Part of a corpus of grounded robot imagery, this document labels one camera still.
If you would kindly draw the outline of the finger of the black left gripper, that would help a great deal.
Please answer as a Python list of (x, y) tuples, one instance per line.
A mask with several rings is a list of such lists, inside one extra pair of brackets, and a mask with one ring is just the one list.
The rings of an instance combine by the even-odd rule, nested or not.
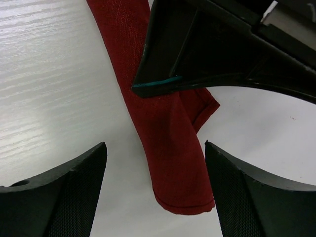
[(132, 90), (152, 97), (214, 86), (315, 103), (315, 1), (154, 1)]

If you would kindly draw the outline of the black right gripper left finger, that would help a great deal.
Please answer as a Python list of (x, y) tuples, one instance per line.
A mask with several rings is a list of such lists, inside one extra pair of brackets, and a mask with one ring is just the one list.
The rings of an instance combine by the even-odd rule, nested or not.
[(0, 188), (2, 237), (90, 236), (107, 163), (101, 142), (37, 176)]

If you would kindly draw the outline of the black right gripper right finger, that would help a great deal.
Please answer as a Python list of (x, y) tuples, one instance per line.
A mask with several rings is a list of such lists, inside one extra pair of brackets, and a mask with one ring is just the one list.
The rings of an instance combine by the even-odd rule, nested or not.
[(223, 236), (315, 237), (314, 185), (269, 173), (209, 141), (205, 162)]

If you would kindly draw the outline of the dark red cloth napkin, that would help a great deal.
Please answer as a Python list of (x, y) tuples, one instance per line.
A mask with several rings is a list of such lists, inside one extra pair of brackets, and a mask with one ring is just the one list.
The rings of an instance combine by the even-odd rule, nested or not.
[(143, 145), (153, 192), (167, 211), (209, 212), (215, 205), (197, 133), (219, 103), (205, 88), (152, 98), (132, 92), (150, 16), (146, 0), (90, 0), (130, 117)]

